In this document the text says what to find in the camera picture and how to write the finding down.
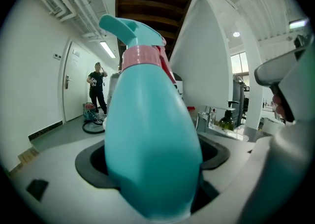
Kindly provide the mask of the white appliance with black band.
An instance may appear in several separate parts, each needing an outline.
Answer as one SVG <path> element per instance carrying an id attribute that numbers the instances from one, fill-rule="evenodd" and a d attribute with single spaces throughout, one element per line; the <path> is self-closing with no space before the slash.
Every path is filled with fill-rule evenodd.
<path id="1" fill-rule="evenodd" d="M 176 74 L 176 73 L 172 73 L 173 74 L 173 79 L 174 79 L 174 86 L 177 90 L 177 92 L 179 93 L 181 99 L 183 99 L 183 80 L 182 78 Z"/>

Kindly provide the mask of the dark green pump bottle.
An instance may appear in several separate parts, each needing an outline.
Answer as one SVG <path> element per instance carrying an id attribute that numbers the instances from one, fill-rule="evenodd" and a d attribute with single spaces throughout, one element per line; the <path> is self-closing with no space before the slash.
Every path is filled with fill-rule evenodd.
<path id="1" fill-rule="evenodd" d="M 234 130 L 234 121 L 232 118 L 232 113 L 235 110 L 235 108 L 232 108 L 232 104 L 239 104 L 238 101 L 227 101 L 228 102 L 228 107 L 226 108 L 224 117 L 220 119 L 218 126 L 222 129 L 227 129 L 227 130 Z"/>

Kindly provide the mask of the wooden staircase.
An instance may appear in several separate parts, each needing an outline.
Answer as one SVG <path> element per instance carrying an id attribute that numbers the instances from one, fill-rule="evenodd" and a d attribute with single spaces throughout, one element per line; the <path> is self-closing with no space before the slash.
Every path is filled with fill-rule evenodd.
<path id="1" fill-rule="evenodd" d="M 166 40 L 170 59 L 178 40 L 191 0 L 115 0 L 116 17 L 142 22 Z"/>

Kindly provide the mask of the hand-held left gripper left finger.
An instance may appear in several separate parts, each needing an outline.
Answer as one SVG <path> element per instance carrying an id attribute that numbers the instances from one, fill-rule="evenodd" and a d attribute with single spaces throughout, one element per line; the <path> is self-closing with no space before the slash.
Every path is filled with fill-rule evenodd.
<path id="1" fill-rule="evenodd" d="M 44 224 L 150 224 L 105 171 L 104 141 L 88 138 L 45 150 L 12 182 Z"/>

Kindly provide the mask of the white door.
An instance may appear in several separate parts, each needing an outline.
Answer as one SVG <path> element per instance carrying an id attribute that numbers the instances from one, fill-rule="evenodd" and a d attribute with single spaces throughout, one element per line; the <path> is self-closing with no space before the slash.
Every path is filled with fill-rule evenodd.
<path id="1" fill-rule="evenodd" d="M 72 53 L 73 49 L 80 52 L 80 57 Z M 69 75 L 72 80 L 67 90 L 64 88 L 66 75 Z M 83 114 L 82 105 L 85 102 L 85 91 L 84 50 L 80 45 L 72 41 L 67 51 L 63 74 L 63 111 L 67 122 Z"/>

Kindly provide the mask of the teal spray bottle pink collar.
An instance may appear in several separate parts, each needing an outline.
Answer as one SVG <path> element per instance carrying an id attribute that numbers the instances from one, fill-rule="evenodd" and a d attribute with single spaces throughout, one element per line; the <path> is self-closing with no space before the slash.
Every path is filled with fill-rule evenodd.
<path id="1" fill-rule="evenodd" d="M 103 15 L 99 26 L 126 45 L 105 128 L 105 160 L 121 195 L 157 222 L 187 218 L 202 152 L 165 53 L 164 38 L 131 19 Z"/>

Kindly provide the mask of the grey cylinder machine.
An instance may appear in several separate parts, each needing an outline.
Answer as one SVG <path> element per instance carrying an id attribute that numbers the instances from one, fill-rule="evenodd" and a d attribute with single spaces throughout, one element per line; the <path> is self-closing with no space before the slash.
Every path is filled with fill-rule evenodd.
<path id="1" fill-rule="evenodd" d="M 243 108 L 244 108 L 244 88 L 246 84 L 240 77 L 233 78 L 233 101 L 237 103 L 232 104 L 232 108 L 235 110 L 232 112 L 232 119 L 234 122 L 234 128 L 237 128 L 241 124 Z"/>

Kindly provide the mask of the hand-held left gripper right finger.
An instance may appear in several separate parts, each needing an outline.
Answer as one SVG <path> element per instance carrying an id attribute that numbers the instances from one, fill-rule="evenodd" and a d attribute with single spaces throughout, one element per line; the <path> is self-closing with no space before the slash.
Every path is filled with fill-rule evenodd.
<path id="1" fill-rule="evenodd" d="M 315 120 L 256 142 L 229 187 L 191 224 L 315 224 Z"/>

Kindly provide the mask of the person's right hand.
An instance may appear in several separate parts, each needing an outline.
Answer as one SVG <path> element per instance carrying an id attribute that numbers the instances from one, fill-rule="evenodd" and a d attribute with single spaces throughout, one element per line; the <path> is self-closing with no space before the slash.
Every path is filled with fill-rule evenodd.
<path id="1" fill-rule="evenodd" d="M 276 112 L 284 119 L 286 120 L 285 110 L 282 106 L 282 101 L 278 95 L 273 95 L 273 103 L 276 106 Z"/>

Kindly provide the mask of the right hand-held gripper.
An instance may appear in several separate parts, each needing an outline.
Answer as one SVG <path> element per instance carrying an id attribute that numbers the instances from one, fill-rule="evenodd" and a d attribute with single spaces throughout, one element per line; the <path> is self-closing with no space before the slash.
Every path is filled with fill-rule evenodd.
<path id="1" fill-rule="evenodd" d="M 254 71 L 257 84 L 280 97 L 290 123 L 315 118 L 315 35 L 298 35 L 294 45 Z"/>

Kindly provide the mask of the chrome faucet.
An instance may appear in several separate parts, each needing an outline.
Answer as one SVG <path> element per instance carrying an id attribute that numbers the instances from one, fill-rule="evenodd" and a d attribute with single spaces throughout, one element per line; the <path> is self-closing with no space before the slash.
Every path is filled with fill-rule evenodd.
<path id="1" fill-rule="evenodd" d="M 218 127 L 216 120 L 217 108 L 201 105 L 199 106 L 195 128 L 197 132 L 207 132 Z"/>

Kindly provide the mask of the window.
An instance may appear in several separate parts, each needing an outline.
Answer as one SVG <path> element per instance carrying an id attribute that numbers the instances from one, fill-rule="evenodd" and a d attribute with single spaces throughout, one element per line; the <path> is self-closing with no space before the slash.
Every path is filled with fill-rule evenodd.
<path id="1" fill-rule="evenodd" d="M 231 65 L 233 74 L 241 74 L 249 71 L 249 65 L 246 52 L 231 56 Z"/>

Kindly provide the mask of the long ceiling light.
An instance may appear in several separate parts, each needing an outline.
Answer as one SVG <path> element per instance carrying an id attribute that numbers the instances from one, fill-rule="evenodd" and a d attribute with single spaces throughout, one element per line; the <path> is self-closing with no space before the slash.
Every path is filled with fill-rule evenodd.
<path id="1" fill-rule="evenodd" d="M 293 30 L 293 29 L 302 28 L 302 27 L 304 27 L 304 26 L 308 23 L 308 21 L 309 21 L 308 18 L 290 21 L 290 22 L 289 22 L 289 29 L 290 29 L 290 30 Z"/>
<path id="2" fill-rule="evenodd" d="M 108 44 L 105 41 L 100 42 L 101 47 L 105 50 L 105 52 L 109 55 L 110 58 L 115 59 L 116 56 L 113 51 L 110 49 Z"/>

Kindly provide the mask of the wooden pallet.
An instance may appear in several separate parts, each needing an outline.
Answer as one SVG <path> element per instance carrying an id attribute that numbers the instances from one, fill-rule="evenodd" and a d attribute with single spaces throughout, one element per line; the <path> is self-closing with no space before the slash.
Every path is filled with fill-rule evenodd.
<path id="1" fill-rule="evenodd" d="M 26 165 L 30 163 L 36 156 L 39 155 L 39 152 L 34 148 L 31 147 L 18 155 L 18 159 L 22 165 Z"/>

